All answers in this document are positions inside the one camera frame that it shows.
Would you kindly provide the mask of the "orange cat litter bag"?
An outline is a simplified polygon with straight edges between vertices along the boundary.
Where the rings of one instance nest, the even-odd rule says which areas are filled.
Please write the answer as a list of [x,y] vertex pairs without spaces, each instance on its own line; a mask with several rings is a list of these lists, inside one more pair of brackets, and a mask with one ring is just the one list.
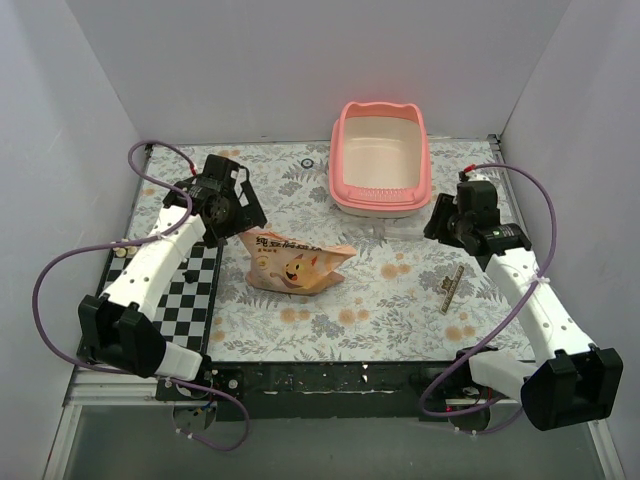
[[251,257],[248,284],[291,295],[316,295],[343,282],[336,269],[356,255],[349,245],[319,247],[258,229],[239,238]]

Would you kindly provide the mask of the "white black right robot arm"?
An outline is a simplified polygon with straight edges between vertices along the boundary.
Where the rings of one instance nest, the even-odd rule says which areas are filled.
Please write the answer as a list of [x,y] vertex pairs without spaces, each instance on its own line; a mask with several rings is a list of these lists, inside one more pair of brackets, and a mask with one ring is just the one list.
[[623,372],[613,348],[602,349],[564,308],[516,224],[500,221],[496,187],[484,176],[461,181],[454,195],[439,195],[424,229],[428,239],[463,249],[500,288],[534,353],[517,361],[487,341],[466,350],[426,389],[453,376],[454,389],[475,397],[486,387],[517,401],[541,431],[610,416]]

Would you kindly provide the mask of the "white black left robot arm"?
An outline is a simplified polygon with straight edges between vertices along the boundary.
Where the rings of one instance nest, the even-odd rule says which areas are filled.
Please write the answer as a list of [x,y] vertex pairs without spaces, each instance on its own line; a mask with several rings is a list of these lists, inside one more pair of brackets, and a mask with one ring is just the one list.
[[219,248],[227,239],[266,223],[246,167],[218,155],[201,173],[177,182],[142,245],[119,276],[78,307],[90,359],[142,378],[174,377],[193,400],[213,386],[204,354],[167,341],[154,327],[162,295],[195,246]]

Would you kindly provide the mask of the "clear plastic litter scoop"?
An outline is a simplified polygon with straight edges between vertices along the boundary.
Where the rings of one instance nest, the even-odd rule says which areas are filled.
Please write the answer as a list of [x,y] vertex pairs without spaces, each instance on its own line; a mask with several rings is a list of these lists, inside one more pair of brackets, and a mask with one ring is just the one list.
[[380,241],[420,241],[424,239],[424,233],[419,228],[397,226],[378,218],[357,218],[347,221],[342,226],[342,233],[345,236],[371,238]]

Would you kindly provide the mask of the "pink cat litter box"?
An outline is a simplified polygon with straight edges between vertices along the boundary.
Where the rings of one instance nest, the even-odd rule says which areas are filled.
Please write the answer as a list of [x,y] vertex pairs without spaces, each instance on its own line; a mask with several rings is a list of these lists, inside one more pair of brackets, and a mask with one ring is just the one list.
[[402,218],[431,201],[429,142],[413,103],[350,102],[333,126],[330,194],[351,215]]

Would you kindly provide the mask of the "small brown label strip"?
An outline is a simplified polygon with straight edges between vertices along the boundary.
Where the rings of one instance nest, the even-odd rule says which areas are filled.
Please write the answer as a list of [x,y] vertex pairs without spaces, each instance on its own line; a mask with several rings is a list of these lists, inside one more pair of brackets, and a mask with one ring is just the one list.
[[439,311],[442,314],[446,314],[448,312],[463,275],[464,266],[458,265],[452,276],[445,276],[442,280],[440,289],[445,293],[444,299],[442,300],[439,308]]

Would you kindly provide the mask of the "black chess piece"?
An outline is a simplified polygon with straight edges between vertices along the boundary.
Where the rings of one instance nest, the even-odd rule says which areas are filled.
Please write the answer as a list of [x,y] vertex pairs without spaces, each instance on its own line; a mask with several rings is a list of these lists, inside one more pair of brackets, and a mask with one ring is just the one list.
[[183,276],[184,276],[185,282],[188,284],[194,283],[198,279],[197,273],[193,271],[186,271],[183,273]]

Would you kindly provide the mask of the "floral patterned table mat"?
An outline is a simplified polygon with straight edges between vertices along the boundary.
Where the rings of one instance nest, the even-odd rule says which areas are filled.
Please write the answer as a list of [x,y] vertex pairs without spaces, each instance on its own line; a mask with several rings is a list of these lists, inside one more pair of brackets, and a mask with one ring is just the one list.
[[497,286],[465,252],[425,240],[431,211],[400,220],[359,219],[333,201],[325,142],[152,148],[129,233],[146,236],[165,192],[211,154],[249,169],[266,228],[308,244],[309,278],[342,276],[315,295],[257,289],[251,256],[232,238],[198,250],[157,309],[155,326],[216,361],[442,361],[488,334],[508,313]]

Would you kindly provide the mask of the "black white chessboard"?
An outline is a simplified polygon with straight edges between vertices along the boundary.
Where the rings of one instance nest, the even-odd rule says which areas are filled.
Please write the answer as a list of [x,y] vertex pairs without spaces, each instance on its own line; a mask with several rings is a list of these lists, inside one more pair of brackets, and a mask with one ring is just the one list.
[[[220,262],[223,250],[198,243],[174,273],[151,319],[169,342],[200,353],[206,352],[211,331]],[[185,282],[183,273],[196,272],[196,282]]]

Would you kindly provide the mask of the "cream chess pieces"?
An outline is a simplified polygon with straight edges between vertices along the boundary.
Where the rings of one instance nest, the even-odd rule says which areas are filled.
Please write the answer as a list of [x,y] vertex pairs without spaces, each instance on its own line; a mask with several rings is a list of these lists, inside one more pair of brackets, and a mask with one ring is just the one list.
[[113,252],[117,258],[132,257],[138,250],[137,246],[114,247]]

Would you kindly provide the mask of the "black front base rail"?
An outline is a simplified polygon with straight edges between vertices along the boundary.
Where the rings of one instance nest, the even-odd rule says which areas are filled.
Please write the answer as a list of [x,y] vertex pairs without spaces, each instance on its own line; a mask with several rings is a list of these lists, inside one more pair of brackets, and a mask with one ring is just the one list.
[[212,387],[253,420],[417,418],[418,400],[448,361],[218,362]]

